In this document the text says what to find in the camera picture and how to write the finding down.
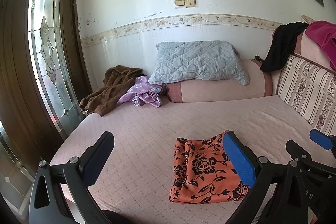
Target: stained glass window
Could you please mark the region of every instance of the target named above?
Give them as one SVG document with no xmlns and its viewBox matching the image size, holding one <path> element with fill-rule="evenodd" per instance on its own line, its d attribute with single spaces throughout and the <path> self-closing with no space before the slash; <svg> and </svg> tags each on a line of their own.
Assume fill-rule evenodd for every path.
<svg viewBox="0 0 336 224">
<path fill-rule="evenodd" d="M 28 40 L 34 77 L 58 132 L 66 139 L 83 120 L 63 51 L 59 0 L 29 0 Z"/>
</svg>

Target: pink bolster pillow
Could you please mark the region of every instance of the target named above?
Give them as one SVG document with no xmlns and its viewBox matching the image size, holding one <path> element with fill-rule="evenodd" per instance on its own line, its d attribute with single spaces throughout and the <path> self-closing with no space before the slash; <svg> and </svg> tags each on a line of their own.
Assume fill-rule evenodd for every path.
<svg viewBox="0 0 336 224">
<path fill-rule="evenodd" d="M 248 72 L 250 83 L 246 86 L 236 80 L 207 81 L 200 79 L 185 80 L 167 84 L 168 98 L 174 103 L 214 102 L 250 99 L 271 96 L 273 92 L 272 77 L 260 70 L 257 60 L 242 60 Z"/>
</svg>

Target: orange floral fabric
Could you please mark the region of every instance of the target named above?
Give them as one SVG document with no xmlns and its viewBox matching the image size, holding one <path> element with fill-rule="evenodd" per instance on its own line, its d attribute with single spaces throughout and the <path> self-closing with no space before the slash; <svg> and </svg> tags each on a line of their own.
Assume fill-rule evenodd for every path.
<svg viewBox="0 0 336 224">
<path fill-rule="evenodd" d="M 222 145 L 225 131 L 209 140 L 178 138 L 171 202 L 205 204 L 243 199 L 250 187 L 236 173 Z"/>
</svg>

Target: purple floral cloth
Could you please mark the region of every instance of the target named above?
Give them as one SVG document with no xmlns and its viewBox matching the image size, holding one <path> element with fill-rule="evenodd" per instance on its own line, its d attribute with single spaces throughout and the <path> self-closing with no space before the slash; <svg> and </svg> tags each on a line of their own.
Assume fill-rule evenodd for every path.
<svg viewBox="0 0 336 224">
<path fill-rule="evenodd" d="M 159 94 L 162 93 L 163 87 L 161 85 L 149 84 L 148 78 L 147 75 L 137 77 L 135 85 L 119 99 L 118 105 L 132 101 L 135 106 L 142 106 L 147 103 L 155 107 L 161 106 Z"/>
</svg>

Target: light switch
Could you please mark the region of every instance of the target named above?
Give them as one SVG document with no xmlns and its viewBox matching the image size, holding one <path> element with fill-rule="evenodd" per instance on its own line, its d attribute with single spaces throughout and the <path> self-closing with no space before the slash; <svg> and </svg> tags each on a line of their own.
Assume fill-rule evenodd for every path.
<svg viewBox="0 0 336 224">
<path fill-rule="evenodd" d="M 196 0 L 184 0 L 184 3 L 187 8 L 196 7 Z"/>
<path fill-rule="evenodd" d="M 175 7 L 184 6 L 184 0 L 175 0 Z"/>
</svg>

